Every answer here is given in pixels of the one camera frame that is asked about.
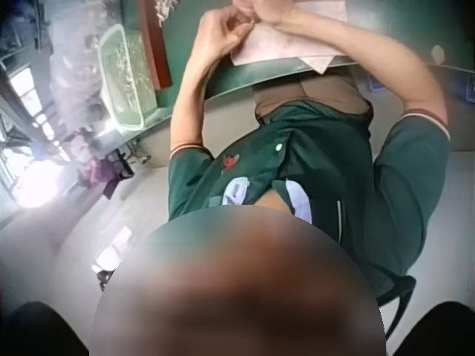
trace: plastic basket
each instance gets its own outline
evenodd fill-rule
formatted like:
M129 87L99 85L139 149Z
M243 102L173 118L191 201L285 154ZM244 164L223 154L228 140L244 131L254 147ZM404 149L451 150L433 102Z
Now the plastic basket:
M99 64L111 116L127 130L142 130L157 98L140 33L125 34L121 24L109 28L99 43Z

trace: floor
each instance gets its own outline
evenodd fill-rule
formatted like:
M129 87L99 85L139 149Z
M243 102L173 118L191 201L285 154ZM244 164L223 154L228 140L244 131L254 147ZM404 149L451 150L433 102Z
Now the floor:
M364 82L359 84L364 92ZM393 118L398 116L400 104L388 93L372 95L376 96L371 98L376 112L372 144L378 152ZM253 110L250 90L211 101L204 133L210 150L216 154L227 143L256 128ZM462 119L456 118L456 126ZM465 131L458 130L461 134L455 135L458 148L469 148L467 145L471 144ZM43 300L88 345L94 312L102 295L95 271L115 268L132 246L167 220L167 127L154 132L143 144L153 162L121 184L110 202L101 197L92 207L88 205L79 222L63 222L72 213L60 206L48 213L31 214L21 224L9 224L1 231L0 272L3 267L7 276L14 274L16 278L10 284L15 286L9 289L10 308L28 300ZM474 187L475 153L451 154L445 190L430 221L427 245L411 270L418 286L400 327L388 343L390 354L431 306L446 300L475 306ZM63 225L67 224L73 229L64 234L67 229ZM381 311L385 324L394 310L395 306L390 305Z

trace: table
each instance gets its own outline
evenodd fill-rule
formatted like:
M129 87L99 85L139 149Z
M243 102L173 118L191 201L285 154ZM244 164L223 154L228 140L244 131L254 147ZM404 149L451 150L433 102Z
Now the table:
M143 131L114 131L95 140L96 149L107 154L129 140L156 127L171 116L180 89L200 17L205 11L230 4L231 0L181 0L163 25L168 65L173 85L157 93L157 111L145 120ZM427 63L434 45L445 49L445 66L475 71L474 43L462 28L462 14L454 0L347 0L350 23L392 36L415 50ZM137 0L122 0L126 29L138 30ZM331 66L351 65L336 57ZM211 78L207 98L230 93L270 79L311 70L299 59L282 59L234 67L224 59Z

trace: white paper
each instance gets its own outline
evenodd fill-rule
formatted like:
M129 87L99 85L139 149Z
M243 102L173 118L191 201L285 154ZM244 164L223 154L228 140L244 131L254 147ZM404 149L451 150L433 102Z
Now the white paper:
M334 58L335 56L301 57L301 60L306 65L312 67L317 73L324 74Z
M296 6L302 10L320 13L340 21L348 20L345 1L309 1L297 3ZM321 42L282 33L267 24L260 23L256 24L242 48L232 54L232 62L234 65L246 65L272 59L328 57L340 54L336 49Z

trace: green shirt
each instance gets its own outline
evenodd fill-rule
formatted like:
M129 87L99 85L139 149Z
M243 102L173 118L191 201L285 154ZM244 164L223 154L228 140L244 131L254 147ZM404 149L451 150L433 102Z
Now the green shirt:
M312 224L360 265L406 274L421 253L445 181L450 144L439 125L426 115L406 115L373 163L363 116L295 101L264 122L215 159L199 148L172 157L169 219L220 205L238 177L249 180L243 204L274 188L294 212L285 184L291 180L308 196ZM377 294L387 288L378 276L370 284Z

